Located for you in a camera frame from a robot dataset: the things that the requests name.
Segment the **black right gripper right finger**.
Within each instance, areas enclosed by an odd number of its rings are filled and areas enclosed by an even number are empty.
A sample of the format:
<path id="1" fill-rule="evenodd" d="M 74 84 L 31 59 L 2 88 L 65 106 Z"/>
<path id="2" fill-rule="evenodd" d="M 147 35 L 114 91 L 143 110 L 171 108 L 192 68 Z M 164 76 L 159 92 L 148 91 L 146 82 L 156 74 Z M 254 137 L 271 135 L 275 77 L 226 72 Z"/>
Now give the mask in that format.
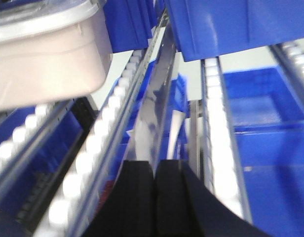
<path id="1" fill-rule="evenodd" d="M 159 237 L 266 237 L 223 205 L 187 162 L 162 160 L 156 172 Z"/>

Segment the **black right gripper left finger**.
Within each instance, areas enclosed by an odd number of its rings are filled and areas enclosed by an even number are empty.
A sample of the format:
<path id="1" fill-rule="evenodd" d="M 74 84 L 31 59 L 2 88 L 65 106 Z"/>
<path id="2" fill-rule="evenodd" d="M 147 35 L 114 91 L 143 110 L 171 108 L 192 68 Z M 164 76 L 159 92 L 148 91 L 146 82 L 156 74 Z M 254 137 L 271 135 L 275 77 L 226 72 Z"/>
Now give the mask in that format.
<path id="1" fill-rule="evenodd" d="M 147 161 L 124 161 L 106 202 L 85 237 L 153 237 L 154 178 Z"/>

